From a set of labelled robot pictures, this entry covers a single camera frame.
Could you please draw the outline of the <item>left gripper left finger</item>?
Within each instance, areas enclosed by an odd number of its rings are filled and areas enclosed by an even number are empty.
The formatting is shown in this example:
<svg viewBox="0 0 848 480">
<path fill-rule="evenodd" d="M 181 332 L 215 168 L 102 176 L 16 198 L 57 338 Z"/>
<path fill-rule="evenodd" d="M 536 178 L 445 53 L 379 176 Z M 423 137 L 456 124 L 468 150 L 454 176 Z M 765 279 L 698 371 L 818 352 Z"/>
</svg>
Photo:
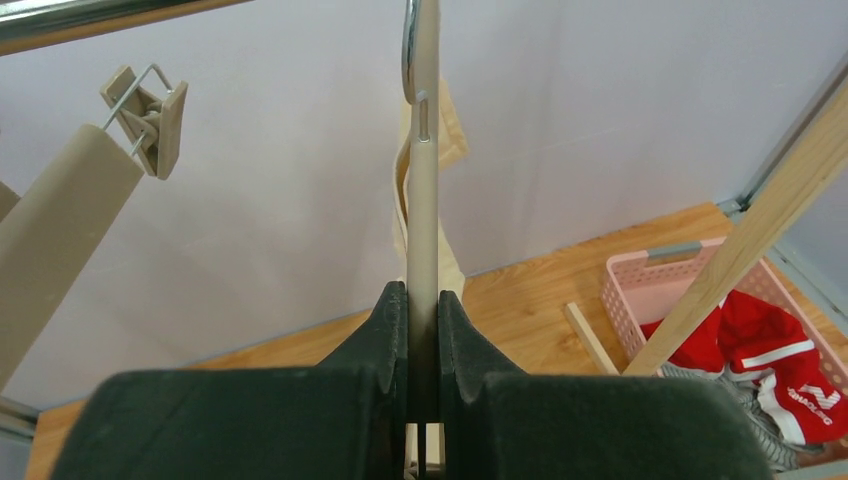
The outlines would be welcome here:
<svg viewBox="0 0 848 480">
<path fill-rule="evenodd" d="M 55 479 L 399 479 L 407 423 L 407 292 L 309 367 L 143 370 L 103 382 Z"/>
</svg>

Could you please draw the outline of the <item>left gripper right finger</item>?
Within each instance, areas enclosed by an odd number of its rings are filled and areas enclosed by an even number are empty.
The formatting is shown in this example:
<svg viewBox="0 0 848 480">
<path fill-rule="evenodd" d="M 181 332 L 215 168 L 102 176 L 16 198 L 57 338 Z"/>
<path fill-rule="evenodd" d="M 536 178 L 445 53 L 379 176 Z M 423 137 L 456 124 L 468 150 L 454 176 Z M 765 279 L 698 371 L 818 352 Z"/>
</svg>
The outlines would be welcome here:
<svg viewBox="0 0 848 480">
<path fill-rule="evenodd" d="M 698 380 L 533 375 L 439 298 L 449 479 L 769 479 L 740 406 Z"/>
</svg>

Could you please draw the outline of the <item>red underwear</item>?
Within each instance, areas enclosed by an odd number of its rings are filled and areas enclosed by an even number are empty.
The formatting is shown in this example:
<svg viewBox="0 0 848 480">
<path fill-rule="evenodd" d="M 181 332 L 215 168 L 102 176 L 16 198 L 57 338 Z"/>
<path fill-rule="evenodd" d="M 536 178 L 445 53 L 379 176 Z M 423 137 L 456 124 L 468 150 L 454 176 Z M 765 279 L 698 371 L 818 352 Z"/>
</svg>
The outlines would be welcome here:
<svg viewBox="0 0 848 480">
<path fill-rule="evenodd" d="M 739 290 L 731 291 L 672 354 L 673 373 L 724 380 L 792 445 L 847 434 L 847 399 L 820 368 L 821 350 L 798 318 Z"/>
</svg>

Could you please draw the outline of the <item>grey striped underwear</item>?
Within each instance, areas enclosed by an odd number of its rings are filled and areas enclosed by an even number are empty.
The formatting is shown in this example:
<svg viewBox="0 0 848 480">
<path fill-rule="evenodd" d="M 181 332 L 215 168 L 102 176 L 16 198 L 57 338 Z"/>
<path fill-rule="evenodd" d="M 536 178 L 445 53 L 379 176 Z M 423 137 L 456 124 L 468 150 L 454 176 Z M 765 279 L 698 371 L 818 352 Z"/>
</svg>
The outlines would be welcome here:
<svg viewBox="0 0 848 480">
<path fill-rule="evenodd" d="M 775 421 L 760 407 L 758 390 L 752 382 L 734 382 L 723 372 L 686 369 L 672 363 L 665 363 L 660 372 L 667 378 L 700 379 L 720 385 L 745 412 L 767 463 L 775 473 L 799 469 L 799 454 L 816 457 L 825 452 L 823 444 L 793 445 L 785 441 Z"/>
</svg>

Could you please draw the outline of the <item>cream underwear hanger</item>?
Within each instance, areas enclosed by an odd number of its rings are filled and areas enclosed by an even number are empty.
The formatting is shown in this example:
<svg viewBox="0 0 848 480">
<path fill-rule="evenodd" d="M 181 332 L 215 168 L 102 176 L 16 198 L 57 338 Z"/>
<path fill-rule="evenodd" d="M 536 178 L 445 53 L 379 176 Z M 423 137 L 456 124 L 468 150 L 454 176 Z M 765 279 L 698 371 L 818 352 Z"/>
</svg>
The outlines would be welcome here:
<svg viewBox="0 0 848 480">
<path fill-rule="evenodd" d="M 427 432 L 438 419 L 438 141 L 440 3 L 406 3 L 401 74 L 411 106 L 407 212 L 408 412 L 417 427 L 418 477 L 426 477 Z"/>
</svg>

